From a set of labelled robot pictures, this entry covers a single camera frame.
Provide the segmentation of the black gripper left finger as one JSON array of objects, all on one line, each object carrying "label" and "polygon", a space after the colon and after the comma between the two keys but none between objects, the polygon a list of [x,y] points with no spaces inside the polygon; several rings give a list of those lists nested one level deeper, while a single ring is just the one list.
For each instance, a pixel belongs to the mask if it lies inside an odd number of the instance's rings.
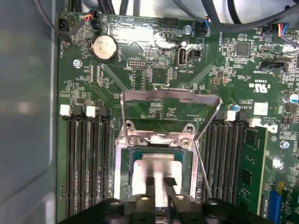
[{"label": "black gripper left finger", "polygon": [[123,202],[108,198],[79,212],[61,224],[154,224],[156,221],[155,180],[146,178],[146,193]]}]

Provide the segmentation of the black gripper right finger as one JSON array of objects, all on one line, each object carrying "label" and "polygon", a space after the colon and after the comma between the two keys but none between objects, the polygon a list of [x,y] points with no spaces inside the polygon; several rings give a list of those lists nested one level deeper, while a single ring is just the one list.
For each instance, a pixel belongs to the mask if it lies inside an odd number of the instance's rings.
[{"label": "black gripper right finger", "polygon": [[188,195],[176,194],[174,178],[165,177],[164,185],[171,207],[171,217],[182,224],[270,224],[271,221],[242,207],[220,199],[209,198],[199,204]]}]

